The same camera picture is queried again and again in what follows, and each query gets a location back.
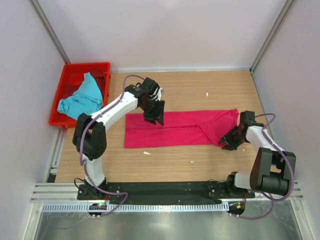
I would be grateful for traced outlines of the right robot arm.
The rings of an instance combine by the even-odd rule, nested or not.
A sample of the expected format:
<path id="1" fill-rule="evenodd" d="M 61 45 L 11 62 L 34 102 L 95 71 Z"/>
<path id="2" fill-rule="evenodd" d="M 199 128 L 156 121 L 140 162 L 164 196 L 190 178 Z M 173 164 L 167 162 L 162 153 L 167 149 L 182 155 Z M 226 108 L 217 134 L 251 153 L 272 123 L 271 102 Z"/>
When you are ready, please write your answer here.
<path id="1" fill-rule="evenodd" d="M 227 177 L 225 192 L 237 198 L 244 190 L 260 192 L 267 198 L 280 202 L 286 200 L 294 188 L 296 155 L 280 147 L 269 135 L 267 126 L 256 121 L 253 111 L 240 113 L 235 125 L 219 141 L 223 150 L 235 151 L 243 143 L 250 143 L 256 157 L 250 173 L 232 172 Z"/>

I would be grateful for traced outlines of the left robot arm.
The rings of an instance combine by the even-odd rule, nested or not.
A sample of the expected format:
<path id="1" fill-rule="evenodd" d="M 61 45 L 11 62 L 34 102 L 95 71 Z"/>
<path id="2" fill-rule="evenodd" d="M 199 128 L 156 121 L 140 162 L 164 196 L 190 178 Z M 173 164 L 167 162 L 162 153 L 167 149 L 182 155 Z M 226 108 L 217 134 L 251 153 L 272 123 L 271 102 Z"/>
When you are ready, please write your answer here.
<path id="1" fill-rule="evenodd" d="M 137 84 L 124 84 L 121 94 L 102 109 L 88 115 L 82 113 L 74 130 L 72 143 L 79 153 L 79 163 L 84 167 L 85 178 L 78 186 L 78 200 L 101 200 L 110 195 L 103 171 L 102 155 L 107 149 L 107 132 L 123 116 L 140 108 L 143 120 L 164 125 L 165 101 L 163 88 L 146 77 Z"/>

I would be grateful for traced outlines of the pink t-shirt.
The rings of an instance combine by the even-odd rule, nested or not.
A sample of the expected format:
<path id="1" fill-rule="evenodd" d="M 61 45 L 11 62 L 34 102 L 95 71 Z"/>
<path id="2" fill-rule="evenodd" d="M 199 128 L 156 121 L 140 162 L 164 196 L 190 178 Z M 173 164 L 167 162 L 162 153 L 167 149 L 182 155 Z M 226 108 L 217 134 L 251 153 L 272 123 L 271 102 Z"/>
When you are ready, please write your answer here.
<path id="1" fill-rule="evenodd" d="M 214 145 L 222 147 L 220 139 L 238 121 L 235 109 L 169 111 L 164 113 L 164 125 L 143 120 L 141 113 L 125 116 L 124 147 L 126 149 L 173 146 Z"/>

